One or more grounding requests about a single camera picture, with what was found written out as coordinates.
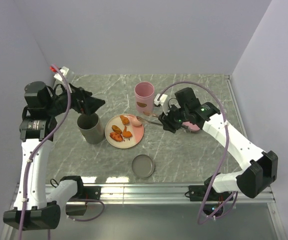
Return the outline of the metal tongs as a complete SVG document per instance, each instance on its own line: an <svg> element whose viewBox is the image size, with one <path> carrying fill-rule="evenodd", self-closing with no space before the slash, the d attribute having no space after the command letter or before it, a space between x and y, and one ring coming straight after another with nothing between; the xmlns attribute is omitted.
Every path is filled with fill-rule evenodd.
<svg viewBox="0 0 288 240"><path fill-rule="evenodd" d="M144 112L144 115L146 116L149 116L149 117L155 117L155 118L158 118L158 116L154 113L146 113ZM151 121L151 120L148 120L148 119L145 119L145 118L142 118L140 116L136 116L137 120L139 120L140 122L142 122L143 124L153 124L153 125L158 125L158 126L163 126L162 123L160 123L159 121ZM192 130L186 126L186 125L182 125L180 127L180 129L182 130L185 130L186 132L192 132Z"/></svg>

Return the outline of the brown fried piece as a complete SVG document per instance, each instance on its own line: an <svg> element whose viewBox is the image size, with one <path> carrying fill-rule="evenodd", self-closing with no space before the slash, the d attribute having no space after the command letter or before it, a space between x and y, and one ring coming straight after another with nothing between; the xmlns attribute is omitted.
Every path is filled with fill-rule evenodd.
<svg viewBox="0 0 288 240"><path fill-rule="evenodd" d="M112 125L111 128L115 133L120 134L120 135L122 134L122 130L118 126Z"/></svg>

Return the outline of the pink egg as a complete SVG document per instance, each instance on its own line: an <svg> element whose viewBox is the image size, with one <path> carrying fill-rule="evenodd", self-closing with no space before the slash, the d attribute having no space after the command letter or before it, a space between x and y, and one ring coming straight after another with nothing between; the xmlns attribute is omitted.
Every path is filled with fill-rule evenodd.
<svg viewBox="0 0 288 240"><path fill-rule="evenodd" d="M136 117L132 117L131 120L130 120L131 124L135 127L139 127L142 125L142 122L139 121Z"/></svg>

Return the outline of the orange chicken wing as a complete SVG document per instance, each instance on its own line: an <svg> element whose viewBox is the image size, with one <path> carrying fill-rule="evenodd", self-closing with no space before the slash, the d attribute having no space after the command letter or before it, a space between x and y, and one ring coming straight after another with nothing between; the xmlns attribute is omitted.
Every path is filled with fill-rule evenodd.
<svg viewBox="0 0 288 240"><path fill-rule="evenodd" d="M129 139L129 138L133 137L132 132L127 130L127 126L126 125L124 126L124 129L122 131L122 137L124 139Z"/></svg>

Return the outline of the red orange fried piece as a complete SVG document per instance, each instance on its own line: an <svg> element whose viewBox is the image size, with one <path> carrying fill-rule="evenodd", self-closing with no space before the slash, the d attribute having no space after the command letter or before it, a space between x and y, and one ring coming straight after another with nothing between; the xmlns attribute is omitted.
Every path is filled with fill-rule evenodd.
<svg viewBox="0 0 288 240"><path fill-rule="evenodd" d="M122 142L123 141L123 136L121 134L116 133L116 132L111 132L110 137L116 142Z"/></svg>

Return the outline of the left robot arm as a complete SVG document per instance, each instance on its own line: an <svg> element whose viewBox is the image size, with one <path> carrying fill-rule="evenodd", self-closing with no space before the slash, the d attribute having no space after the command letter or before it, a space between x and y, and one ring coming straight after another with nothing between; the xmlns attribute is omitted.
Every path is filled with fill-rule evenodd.
<svg viewBox="0 0 288 240"><path fill-rule="evenodd" d="M77 175L63 177L50 195L45 190L53 135L60 126L56 116L67 115L70 109L89 116L105 105L104 100L93 97L91 92L72 84L68 86L70 89L66 90L61 85L59 95L42 81L32 82L24 88L27 105L19 127L22 147L20 184L13 209L3 214L3 222L15 229L55 229L66 203L70 199L79 201L85 195L82 178Z"/></svg>

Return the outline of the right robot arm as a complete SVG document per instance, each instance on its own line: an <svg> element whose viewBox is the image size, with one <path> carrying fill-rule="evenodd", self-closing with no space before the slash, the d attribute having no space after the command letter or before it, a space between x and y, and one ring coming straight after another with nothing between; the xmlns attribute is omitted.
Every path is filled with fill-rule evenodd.
<svg viewBox="0 0 288 240"><path fill-rule="evenodd" d="M204 188L205 196L217 199L223 192L242 192L255 198L277 179L278 156L272 150L264 151L251 143L235 129L224 114L211 102L201 104L192 88L184 88L175 93L178 105L169 104L166 94L158 94L154 99L161 106L158 119L165 131L175 133L184 122L197 125L227 149L237 161L241 170L233 173L218 173Z"/></svg>

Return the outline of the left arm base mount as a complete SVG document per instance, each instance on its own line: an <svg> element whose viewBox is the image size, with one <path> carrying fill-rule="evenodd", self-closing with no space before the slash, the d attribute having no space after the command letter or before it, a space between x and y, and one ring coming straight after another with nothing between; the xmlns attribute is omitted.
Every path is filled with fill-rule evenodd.
<svg viewBox="0 0 288 240"><path fill-rule="evenodd" d="M83 192L79 196L73 196L65 206L65 212L68 216L83 216L90 208L90 203L81 201L87 200L100 200L101 187L100 186L85 186Z"/></svg>

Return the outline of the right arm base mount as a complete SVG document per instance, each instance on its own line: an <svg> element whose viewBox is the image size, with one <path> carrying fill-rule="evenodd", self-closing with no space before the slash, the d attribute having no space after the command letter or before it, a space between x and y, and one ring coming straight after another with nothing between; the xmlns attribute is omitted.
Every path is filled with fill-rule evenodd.
<svg viewBox="0 0 288 240"><path fill-rule="evenodd" d="M204 198L204 195L207 191L207 186L205 185L190 185L188 186L188 191L184 193L184 196L187 197L191 202L201 202ZM225 201L231 193L228 191L217 193L215 190L211 189L208 195L208 202L215 202L214 204L205 204L203 207L203 213L205 215L210 215L215 211L220 204Z"/></svg>

